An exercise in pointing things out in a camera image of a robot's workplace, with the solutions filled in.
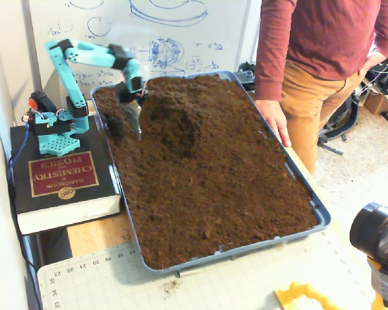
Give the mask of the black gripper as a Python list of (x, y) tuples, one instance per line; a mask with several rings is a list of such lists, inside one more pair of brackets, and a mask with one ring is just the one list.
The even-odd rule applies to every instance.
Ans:
[(140, 113), (142, 111), (141, 104), (146, 99), (147, 94), (147, 89), (144, 89), (141, 92), (131, 93), (124, 82), (116, 85), (116, 96), (118, 102), (125, 104), (125, 116), (130, 126), (132, 126), (138, 141), (142, 140), (142, 130), (140, 128)]

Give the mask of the person's right hand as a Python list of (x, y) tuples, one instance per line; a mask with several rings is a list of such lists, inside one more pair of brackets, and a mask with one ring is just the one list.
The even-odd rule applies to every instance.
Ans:
[(287, 130), (287, 122), (278, 101), (256, 100), (255, 105), (267, 124), (275, 134), (276, 138), (284, 147), (291, 147), (292, 143)]

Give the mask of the person's left hand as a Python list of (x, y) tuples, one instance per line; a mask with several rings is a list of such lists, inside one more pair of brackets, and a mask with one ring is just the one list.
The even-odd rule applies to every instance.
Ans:
[(377, 64), (385, 61), (387, 59), (387, 56), (383, 55), (377, 50), (373, 50), (372, 52), (369, 52), (365, 62), (361, 66), (359, 70), (360, 75), (366, 75), (367, 71), (371, 69), (372, 67), (376, 66)]

